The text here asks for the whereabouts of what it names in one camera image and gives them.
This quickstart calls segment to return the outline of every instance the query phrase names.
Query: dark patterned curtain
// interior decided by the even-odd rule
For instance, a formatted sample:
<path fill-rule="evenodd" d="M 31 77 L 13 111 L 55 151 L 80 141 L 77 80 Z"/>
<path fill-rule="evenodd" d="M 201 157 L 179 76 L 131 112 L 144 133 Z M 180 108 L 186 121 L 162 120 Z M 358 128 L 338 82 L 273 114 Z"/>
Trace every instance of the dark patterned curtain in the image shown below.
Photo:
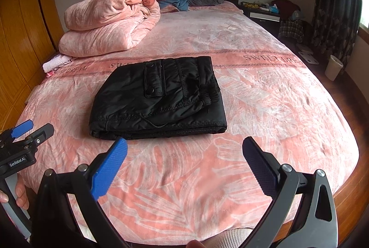
<path fill-rule="evenodd" d="M 344 66 L 355 44 L 362 0 L 316 0 L 311 43 L 322 54 L 339 58 Z"/>

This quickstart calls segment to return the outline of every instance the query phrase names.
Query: white towel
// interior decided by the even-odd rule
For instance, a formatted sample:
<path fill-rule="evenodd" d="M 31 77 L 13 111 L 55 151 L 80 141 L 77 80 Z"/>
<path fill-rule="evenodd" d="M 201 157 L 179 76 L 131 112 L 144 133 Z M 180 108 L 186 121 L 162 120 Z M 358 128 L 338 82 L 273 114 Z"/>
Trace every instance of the white towel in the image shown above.
<path fill-rule="evenodd" d="M 45 73 L 55 71 L 61 66 L 71 63 L 71 59 L 71 56 L 58 54 L 54 56 L 50 61 L 47 61 L 45 64 L 43 64 L 42 68 L 44 69 Z"/>

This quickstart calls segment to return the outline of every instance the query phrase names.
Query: window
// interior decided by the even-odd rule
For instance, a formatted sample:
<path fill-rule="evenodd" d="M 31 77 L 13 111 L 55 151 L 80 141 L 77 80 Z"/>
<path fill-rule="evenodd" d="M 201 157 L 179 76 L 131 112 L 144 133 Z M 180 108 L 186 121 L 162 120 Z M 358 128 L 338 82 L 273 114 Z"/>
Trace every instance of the window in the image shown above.
<path fill-rule="evenodd" d="M 360 23 L 366 28 L 369 27 L 369 0 L 363 0 Z"/>

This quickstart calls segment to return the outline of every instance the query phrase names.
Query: blue clothing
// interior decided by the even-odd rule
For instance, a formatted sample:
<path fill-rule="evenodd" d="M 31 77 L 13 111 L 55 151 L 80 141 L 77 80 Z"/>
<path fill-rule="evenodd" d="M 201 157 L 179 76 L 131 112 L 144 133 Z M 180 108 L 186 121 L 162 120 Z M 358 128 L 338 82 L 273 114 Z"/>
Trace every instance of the blue clothing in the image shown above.
<path fill-rule="evenodd" d="M 188 11 L 188 1 L 187 0 L 159 0 L 158 1 L 160 9 L 171 4 L 175 6 L 179 11 Z"/>

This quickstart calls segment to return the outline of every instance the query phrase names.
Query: screw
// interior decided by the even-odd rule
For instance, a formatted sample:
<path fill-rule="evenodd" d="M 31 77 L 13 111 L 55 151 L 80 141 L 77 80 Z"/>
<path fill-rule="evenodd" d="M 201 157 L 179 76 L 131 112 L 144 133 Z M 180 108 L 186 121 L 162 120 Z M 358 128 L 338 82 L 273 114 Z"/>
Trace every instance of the screw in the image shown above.
<path fill-rule="evenodd" d="M 51 176 L 51 174 L 53 173 L 53 169 L 47 169 L 44 173 L 45 176 Z"/>
<path fill-rule="evenodd" d="M 86 165 L 86 164 L 80 164 L 78 166 L 78 171 L 79 172 L 85 172 L 87 170 L 87 168 L 88 168 L 88 165 Z"/>
<path fill-rule="evenodd" d="M 285 172 L 291 172 L 292 171 L 292 167 L 289 164 L 283 164 L 282 169 Z"/>
<path fill-rule="evenodd" d="M 325 172 L 322 170 L 322 169 L 318 169 L 317 170 L 317 174 L 321 177 L 324 177 L 325 176 Z"/>

